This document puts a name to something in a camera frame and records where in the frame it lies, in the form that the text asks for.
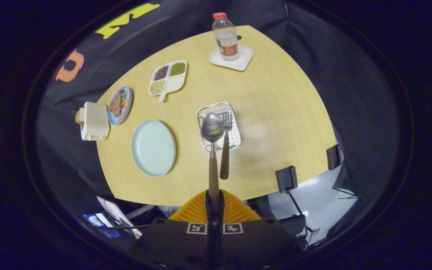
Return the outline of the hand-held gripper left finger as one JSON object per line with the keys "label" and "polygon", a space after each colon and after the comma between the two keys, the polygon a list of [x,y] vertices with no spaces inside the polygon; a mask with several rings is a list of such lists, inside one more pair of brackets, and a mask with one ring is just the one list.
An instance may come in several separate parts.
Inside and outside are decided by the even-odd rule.
{"label": "hand-held gripper left finger", "polygon": [[131,248],[132,257],[153,269],[210,269],[213,236],[207,191],[170,218],[157,218]]}

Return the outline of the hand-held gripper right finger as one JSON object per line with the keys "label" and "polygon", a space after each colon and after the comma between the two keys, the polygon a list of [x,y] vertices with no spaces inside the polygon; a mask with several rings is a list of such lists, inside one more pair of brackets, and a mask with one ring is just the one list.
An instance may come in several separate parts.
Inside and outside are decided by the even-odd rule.
{"label": "hand-held gripper right finger", "polygon": [[281,269],[302,249],[276,219],[257,215],[233,194],[220,190],[215,221],[217,269]]}

